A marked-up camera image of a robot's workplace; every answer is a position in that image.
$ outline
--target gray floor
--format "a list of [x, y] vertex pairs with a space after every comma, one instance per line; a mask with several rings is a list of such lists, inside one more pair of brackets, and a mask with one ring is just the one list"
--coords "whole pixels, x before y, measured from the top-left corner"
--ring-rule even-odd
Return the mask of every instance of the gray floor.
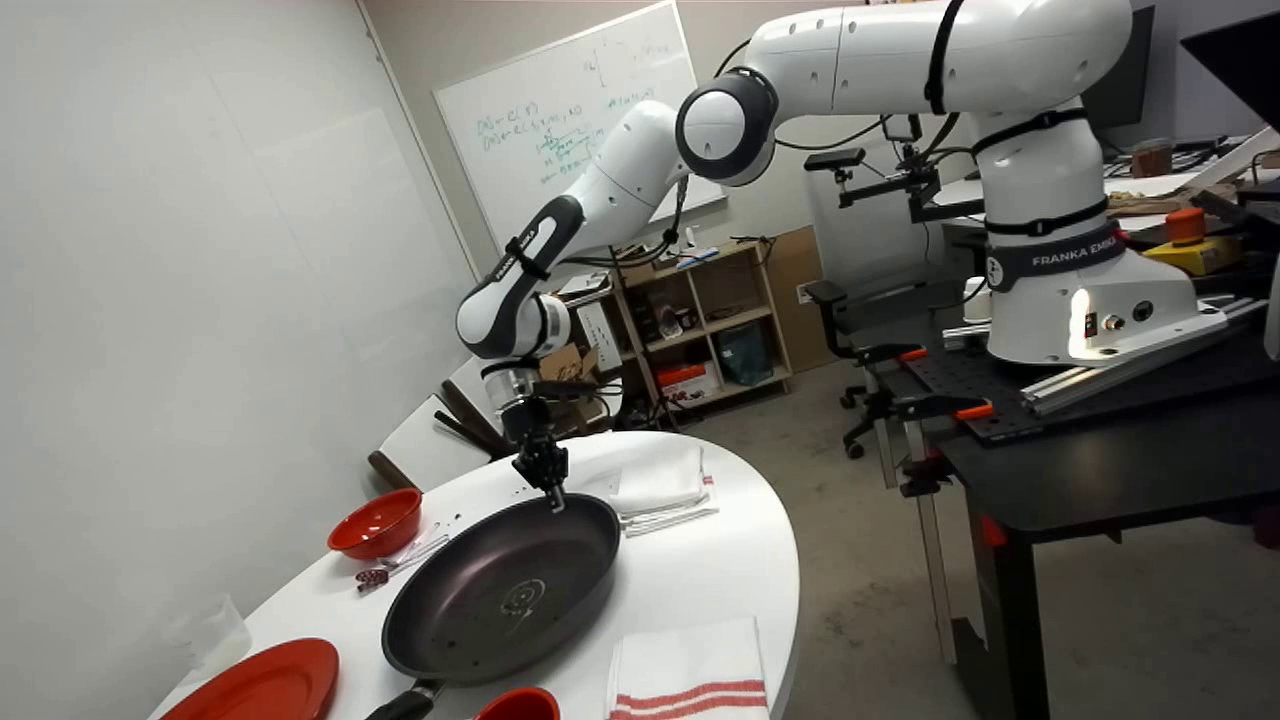
[[[916, 504], [845, 460], [832, 362], [679, 425], [756, 464], [799, 539], [799, 677], [789, 720], [967, 720], [940, 663]], [[976, 613], [964, 493], [938, 496], [958, 613]], [[1060, 720], [1275, 720], [1280, 553], [1187, 520], [1035, 553], [1047, 697]]]

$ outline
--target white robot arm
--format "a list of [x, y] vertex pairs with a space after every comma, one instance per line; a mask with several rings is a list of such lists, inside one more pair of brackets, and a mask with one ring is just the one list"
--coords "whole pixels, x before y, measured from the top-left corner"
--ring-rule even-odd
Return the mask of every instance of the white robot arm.
[[537, 297], [572, 256], [636, 234], [679, 178], [676, 112], [636, 103], [597, 149], [594, 163], [549, 201], [510, 245], [510, 256], [462, 299], [458, 336], [485, 361], [520, 361], [565, 346], [569, 306]]
[[1127, 0], [945, 0], [760, 22], [696, 88], [676, 142], [696, 174], [750, 183], [794, 116], [967, 112], [990, 208], [990, 350], [1109, 362], [1225, 326], [1187, 277], [1125, 250], [1082, 90], [1125, 51]]

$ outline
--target black frying pan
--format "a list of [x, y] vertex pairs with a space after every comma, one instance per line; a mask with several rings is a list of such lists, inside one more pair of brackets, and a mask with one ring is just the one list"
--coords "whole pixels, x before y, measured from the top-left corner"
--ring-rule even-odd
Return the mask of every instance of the black frying pan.
[[601, 616], [615, 545], [597, 496], [565, 496], [565, 511], [528, 498], [449, 539], [385, 616], [385, 655], [415, 685], [367, 720], [429, 715], [442, 685], [490, 685], [565, 647]]

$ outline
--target black table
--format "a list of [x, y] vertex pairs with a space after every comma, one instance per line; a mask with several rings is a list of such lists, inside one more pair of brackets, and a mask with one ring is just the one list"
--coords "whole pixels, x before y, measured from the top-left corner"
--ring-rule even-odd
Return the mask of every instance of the black table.
[[990, 720], [1047, 720], [1035, 545], [1193, 520], [1280, 498], [1280, 384], [1211, 391], [982, 443], [952, 421], [924, 421], [924, 438], [964, 482], [984, 636], [952, 618], [958, 672]]

